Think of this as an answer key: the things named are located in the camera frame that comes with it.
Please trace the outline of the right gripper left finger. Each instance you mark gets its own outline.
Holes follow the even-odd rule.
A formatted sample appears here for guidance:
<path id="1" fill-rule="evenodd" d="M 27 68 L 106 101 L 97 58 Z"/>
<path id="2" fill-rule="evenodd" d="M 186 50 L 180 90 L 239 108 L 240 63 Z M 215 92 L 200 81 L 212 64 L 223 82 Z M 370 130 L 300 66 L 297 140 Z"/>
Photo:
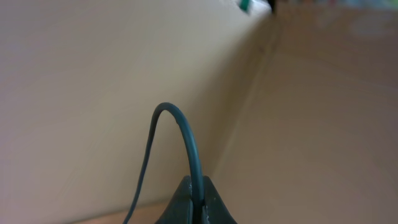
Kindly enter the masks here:
<path id="1" fill-rule="evenodd" d="M 193 202 L 192 183 L 189 175 L 185 176 L 169 204 L 155 224 L 192 224 Z"/>

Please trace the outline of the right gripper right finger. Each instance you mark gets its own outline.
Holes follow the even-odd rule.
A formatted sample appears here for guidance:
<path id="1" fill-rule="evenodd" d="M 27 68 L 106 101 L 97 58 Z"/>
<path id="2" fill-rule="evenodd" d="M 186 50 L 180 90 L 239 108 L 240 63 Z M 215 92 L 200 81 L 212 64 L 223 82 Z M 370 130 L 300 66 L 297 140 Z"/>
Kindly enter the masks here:
<path id="1" fill-rule="evenodd" d="M 203 177 L 205 188 L 206 223 L 209 224 L 237 224 L 223 203 L 218 191 L 208 176 Z"/>

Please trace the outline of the black cable short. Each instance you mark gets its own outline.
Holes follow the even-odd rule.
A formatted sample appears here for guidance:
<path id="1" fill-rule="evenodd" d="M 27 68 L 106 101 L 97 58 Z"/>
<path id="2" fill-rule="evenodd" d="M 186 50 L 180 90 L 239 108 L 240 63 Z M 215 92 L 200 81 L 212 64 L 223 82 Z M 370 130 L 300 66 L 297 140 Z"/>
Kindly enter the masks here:
<path id="1" fill-rule="evenodd" d="M 136 192 L 134 194 L 134 199 L 132 201 L 131 207 L 123 221 L 123 224 L 128 224 L 137 205 L 137 201 L 139 199 L 139 195 L 144 180 L 144 175 L 149 162 L 150 150 L 154 140 L 157 122 L 159 120 L 160 114 L 163 111 L 168 111 L 175 118 L 175 121 L 180 128 L 185 143 L 185 147 L 187 150 L 188 162 L 190 166 L 191 201 L 192 201 L 192 209 L 191 209 L 192 217 L 190 219 L 193 223 L 198 223 L 201 220 L 202 207 L 205 201 L 205 188 L 203 183 L 201 162 L 198 155 L 196 140 L 194 138 L 192 129 L 186 117 L 180 111 L 180 109 L 171 103 L 164 102 L 159 104 L 153 112 L 152 119 L 150 122 L 150 129 L 147 138 L 144 160 L 142 162 L 142 167 L 137 182 Z"/>

